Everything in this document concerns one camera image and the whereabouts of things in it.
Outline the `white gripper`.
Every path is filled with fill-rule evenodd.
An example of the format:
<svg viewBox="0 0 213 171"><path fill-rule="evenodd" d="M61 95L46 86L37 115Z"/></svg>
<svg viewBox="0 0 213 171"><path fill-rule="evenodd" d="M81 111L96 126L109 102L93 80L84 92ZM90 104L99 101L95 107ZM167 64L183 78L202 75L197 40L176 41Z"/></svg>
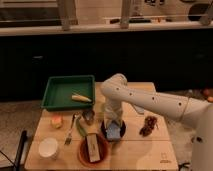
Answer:
<svg viewBox="0 0 213 171"><path fill-rule="evenodd" d="M119 127L122 126L122 108L106 107L104 113L104 124L108 128L109 125L115 122Z"/></svg>

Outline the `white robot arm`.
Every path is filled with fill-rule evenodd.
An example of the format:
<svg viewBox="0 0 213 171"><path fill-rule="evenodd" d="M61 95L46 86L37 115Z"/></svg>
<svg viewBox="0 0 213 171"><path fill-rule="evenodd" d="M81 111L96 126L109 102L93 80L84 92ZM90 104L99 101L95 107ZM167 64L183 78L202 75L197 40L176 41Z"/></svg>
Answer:
<svg viewBox="0 0 213 171"><path fill-rule="evenodd" d="M100 91L105 96L105 128L112 122L121 125L123 102L179 121L196 130L190 171L213 171L213 103L132 88L120 73L106 79Z"/></svg>

